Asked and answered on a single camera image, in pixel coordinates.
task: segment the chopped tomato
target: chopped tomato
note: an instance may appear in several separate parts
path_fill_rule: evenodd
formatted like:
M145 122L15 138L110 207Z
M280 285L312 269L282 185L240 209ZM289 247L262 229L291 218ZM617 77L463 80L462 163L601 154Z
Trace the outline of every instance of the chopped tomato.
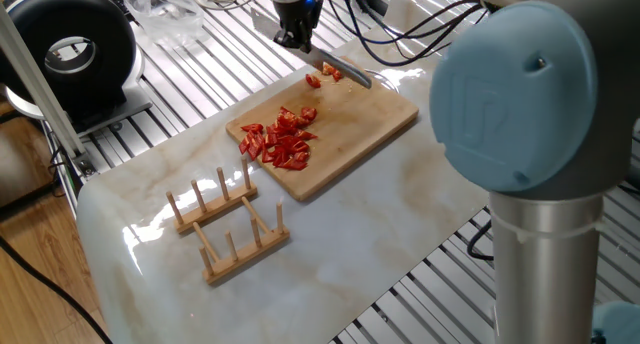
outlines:
M335 81L342 79L342 73L339 70L334 71L331 75L333 75L333 80Z
M273 152L269 152L269 150L267 150L267 147L263 147L262 148L262 162L263 163L271 163L272 161L274 161L276 159L275 156L275 150Z
M289 110L289 109L287 109L285 107L280 107L280 113L278 113L278 114L282 114L282 115L284 115L284 114L292 114L292 115L295 115L294 112L292 112L291 110Z
M276 156L275 160L273 161L273 165L276 168L282 168L282 165L286 163L288 160L289 160L289 155L287 155L287 153L280 153Z
M249 124L249 125L245 125L242 127L242 130L246 131L246 132L256 132L256 133L262 133L262 124Z
M278 114L278 124L285 127L292 127L296 123L296 115L288 111L285 108L280 108L280 114Z
M251 160L255 160L258 155L260 155L260 151L262 150L262 147L255 147L253 145L249 145L249 149L247 150L249 152L249 156L251 157Z
M289 160L287 160L286 163L282 164L281 168L284 169L291 169L291 170L302 170L304 168L307 167L307 163L305 162L299 162L297 160L295 160L294 158L290 158Z
M272 146L278 144L278 136L274 134L267 134L264 137L264 145L267 148L271 148Z
M307 74L304 78L307 79L307 83L309 83L309 85L316 89L322 86L322 84L320 84L320 79L318 79L315 75Z
M249 156L251 160L255 160L262 151L262 145L264 144L264 138L260 133L248 132L245 139L249 139Z
M257 147L262 147L262 144L264 144L264 137L262 136L262 134L254 132L253 142L251 144Z
M316 110L316 108L304 107L302 108L302 114L300 116L309 121L313 121L313 119L315 119L317 115L318 111Z
M332 75L336 69L331 66L331 64L324 63L322 64L322 75Z
M287 150L287 153L299 153L301 151L309 150L309 144L303 142L300 138L286 136L280 139L282 146Z
M273 124L267 126L265 136L262 135L264 127L261 124L242 127L247 135L239 145L240 152L248 152L251 160L255 160L262 153L262 162L273 163L276 168L306 168L310 153L309 145L304 140L315 139L317 136L300 128L309 125L318 112L308 107L302 108L301 112L300 116L296 116L287 108L280 107L278 117Z
M305 119L303 117L296 118L296 128L304 128L309 124L311 124L311 121L309 119Z
M293 155L293 159L299 162L306 162L307 160L309 160L309 153L307 152L295 153Z
M316 135L313 135L313 134L311 134L309 132L306 132L306 131L304 131L302 129L298 129L298 131L296 131L295 137L296 138L300 138L302 140L311 140L311 139L317 138Z
M246 153L247 149L249 149L249 139L247 139L247 137L242 139L238 147L240 148L240 154Z

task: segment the tomato piece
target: tomato piece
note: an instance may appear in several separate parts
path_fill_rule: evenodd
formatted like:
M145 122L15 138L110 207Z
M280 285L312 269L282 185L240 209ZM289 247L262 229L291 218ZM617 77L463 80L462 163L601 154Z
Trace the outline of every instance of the tomato piece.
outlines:
M333 76L333 80L335 81L342 79L342 73L340 73L339 70L334 71L331 75Z
M278 144L278 135L276 134L267 134L264 138L264 146L267 148L271 148L272 146Z
M251 157L251 160L255 160L262 151L264 137L260 133L248 132L245 139L248 140L249 143L249 147L247 148L249 156Z
M309 153L307 152L295 153L293 155L293 159L299 162L306 162L307 160L309 160Z
M290 135L280 138L280 143L287 150L287 153L291 154L309 150L309 144L303 142L300 138Z
M291 170L302 170L304 168L307 167L307 163L305 162L299 162L297 160L295 160L294 158L290 158L289 160L287 160L286 163L282 164L281 168L284 169L291 169Z
M309 119L305 119L303 117L297 117L296 118L296 128L304 128L309 124L311 124L311 121Z
M282 168L282 166L289 160L289 155L287 153L280 153L276 156L276 159L273 161L273 165L276 168Z
M322 75L332 75L336 71L336 68L332 67L329 63L322 64Z
M249 145L249 149L247 151L249 152L249 156L251 157L251 160L256 160L256 158L258 157L258 155L262 151L262 147L256 147L254 145Z
M284 109L285 111L282 109L284 108L281 108L280 113L278 114L278 127L292 127L296 123L296 115L286 109Z
M247 152L247 149L249 149L249 142L243 139L238 147L240 148L240 154L244 154Z
M313 121L317 115L318 111L316 110L316 108L304 107L302 108L302 114L300 116L309 121Z
M251 145L261 148L264 144L264 137L260 133L253 132L253 140Z
M320 79L318 79L315 75L307 74L304 77L307 80L307 83L311 85L313 88L320 88L322 84L320 84Z
M262 124L249 124L249 125L245 125L242 127L242 130L246 131L246 132L256 132L256 133L262 133Z
M266 146L262 147L262 162L271 163L272 161L274 161L276 159L276 155L274 153L275 150L273 152L269 152Z
M304 131L302 129L298 129L298 131L296 131L295 137L296 138L300 138L302 140L311 140L311 139L317 138L318 136L317 135L313 135L313 134L311 134L309 132L306 132L306 131Z
M278 114L282 114L282 115L284 115L284 114L293 114L293 115L295 115L294 112L292 112L291 110L289 110L289 109L287 109L285 107L280 107L280 112Z

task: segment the wooden peg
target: wooden peg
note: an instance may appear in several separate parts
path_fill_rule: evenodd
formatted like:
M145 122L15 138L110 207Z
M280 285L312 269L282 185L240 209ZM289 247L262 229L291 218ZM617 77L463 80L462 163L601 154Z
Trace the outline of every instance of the wooden peg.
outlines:
M224 182L224 174L222 173L222 168L218 168L218 180L220 181L220 188L222 189L222 196L224 200L229 200L229 191L227 190L227 184Z
M278 234L284 233L284 221L282 220L282 202L276 204L276 212L278 213Z
M191 187L193 188L193 191L196 193L196 198L198 198L198 205L200 205L200 210L202 210L203 213L206 213L207 206L204 204L204 199L202 199L202 193L200 193L200 189L198 189L198 182L196 182L195 180L192 180Z
M225 238L227 238L227 244L229 245L229 252L231 252L231 258L233 261L238 261L238 253L236 253L236 247L233 245L233 239L231 239L231 232L227 230L224 233Z
M253 238L256 240L256 246L262 248L262 241L260 240L260 232L258 232L258 221L256 217L251 216L251 229L253 230Z
M173 194L171 194L170 191L167 192L167 200L169 200L171 209L173 209L173 214L176 215L176 220L178 221L178 224L184 224L184 221L182 220L182 215L180 215L180 210L178 210L178 207L176 206L176 201L173 199Z
M247 210L249 211L249 214L251 214L252 217L256 218L256 220L258 221L258 225L260 225L260 229L262 229L262 231L265 232L265 234L268 233L269 232L269 228L267 227L267 224L265 224L262 221L262 218L260 218L258 213L256 213L256 210L253 209L253 207L251 206L251 203L249 203L247 198L242 197L242 202L244 203L244 206L247 207Z
M213 258L213 261L220 261L220 258L218 258L218 254L216 254L216 251L213 250L213 247L211 247L211 244L209 244L207 237L204 236L204 233L200 229L200 225L198 225L198 223L193 223L193 229L195 229L196 233L198 233L198 237L200 237L202 244L204 244L204 247L207 249L209 255L211 255L211 257Z
M203 246L201 246L199 250L200 250L200 256L202 257L202 261L204 262L204 268L207 270L207 273L209 274L209 276L213 276L213 267L211 266L211 262L209 261L209 256L207 255L207 252L205 251Z
M247 158L242 157L242 175L244 176L244 186L247 189L251 189L251 179L249 179L249 166L247 165Z

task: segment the black cable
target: black cable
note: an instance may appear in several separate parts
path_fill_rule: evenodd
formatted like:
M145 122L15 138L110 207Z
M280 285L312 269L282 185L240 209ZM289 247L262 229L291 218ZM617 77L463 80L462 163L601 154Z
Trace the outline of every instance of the black cable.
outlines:
M360 27L359 27L358 22L356 20L356 16L353 13L353 8L351 8L351 3L348 0L345 0L345 3L347 5L347 9L349 9L349 15L351 16L351 20L353 22L353 25L354 25L356 33L357 33L356 36L358 37L358 39L360 39L360 42L361 42L362 46L364 47L364 49L376 61L378 61L379 63L381 63L383 65L390 66L390 67L399 67L399 66L408 65L408 64L413 63L416 60L419 60L419 59L423 58L426 54L428 54L431 50L433 50L438 44L440 44L440 42L447 35L449 35L449 33L451 33L456 28L456 26L458 24L460 24L467 16L471 15L473 12L475 12L477 10L480 10L482 8L482 5L477 4L477 5L473 6L471 9L468 9L467 11L465 11L460 16L458 16L455 19L453 19L453 24L450 25L442 34L440 34L440 36L438 36L438 38L436 38L431 44L429 44L429 46L427 48L425 48L423 51L418 53L415 57L413 57L411 59L407 59L407 60L401 61L401 62L389 62L389 61L386 61L386 60L380 58L376 53L373 52L373 50L371 50L369 45L364 40L364 38L362 36L362 33L360 32Z
M18 254L18 252L16 252L2 236L0 236L0 247L7 253L7 255L11 257L11 259L13 259L22 269L24 269L24 271L29 273L29 275L31 275L32 277L38 279L39 282L46 285L49 289L53 290L62 299L69 303L69 305L71 305L71 307L73 307L73 309L75 309L82 316L82 318L84 318L84 320L86 320L87 323L91 325L91 328L93 328L93 330L96 332L96 334L98 334L100 339L102 339L105 344L112 344L111 339L109 339L104 330L102 330L100 325L98 325L98 323L91 317L91 314L89 314L89 312L87 312L86 309L82 307L82 305L80 305L75 299L73 299L71 295L69 295L69 293L60 288L56 283L52 282L49 278L36 270L36 268L32 267L31 264L24 260L24 258L21 257L20 254Z
M333 4L333 0L328 0L329 1L329 5L331 6L331 10L333 11L333 14L335 15L336 19L338 19L338 21L340 22L340 24L342 24L343 27L345 27L345 29L347 29L351 34L355 35L356 37L358 37L357 32L352 29L349 25L347 25L347 23L345 23L342 18L340 18L340 15L338 15L338 11L336 10L335 5ZM464 5L464 4L470 4L470 3L480 3L479 0L461 0L458 2L455 2L453 4L450 4L448 6L446 6L445 8L437 11L436 13L434 13L433 15L431 15L429 18L423 20L422 22L418 23L416 26L414 26L413 28L409 29L409 31L407 31L406 33L398 33L397 37L395 37L394 39L391 40L373 40L373 39L369 39L367 37L364 37L362 35L360 35L360 37L362 37L362 40L371 43L371 44L377 44L377 45L384 45L384 44L393 44L395 42L397 42L398 40L402 40L402 39L422 39L425 38L429 35L432 35L434 33L437 33L439 31L441 31L442 29L452 25L452 24L458 24L458 22L456 21L456 18L449 20L448 22L440 25L439 27L432 29L428 32L422 33L422 34L416 34L416 35L410 35L411 33L413 33L414 31L420 29L423 25L427 24L428 22L430 22L431 20L433 20L436 16L451 10L453 8L455 8L456 6L460 6L460 5ZM393 29L389 28L387 26L388 30L391 31L392 33L397 33L396 31L394 31Z
M474 259L493 261L493 256L478 254L473 251L473 248L476 246L476 243L478 242L478 240L480 240L480 238L482 238L483 235L487 234L489 229L491 229L491 221L489 221L487 224L485 224L485 226L480 228L480 230L478 230L476 235L474 235L473 238L471 238L471 240L469 241L469 244L467 245L467 254L469 254L470 257Z

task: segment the metal bar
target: metal bar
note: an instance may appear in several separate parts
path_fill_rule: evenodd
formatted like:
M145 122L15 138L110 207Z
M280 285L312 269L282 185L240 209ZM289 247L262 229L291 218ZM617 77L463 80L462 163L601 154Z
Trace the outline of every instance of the metal bar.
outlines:
M47 118L67 155L73 159L86 153L78 134L73 130L9 14L4 6L0 5L0 7L0 49L24 83L35 104Z

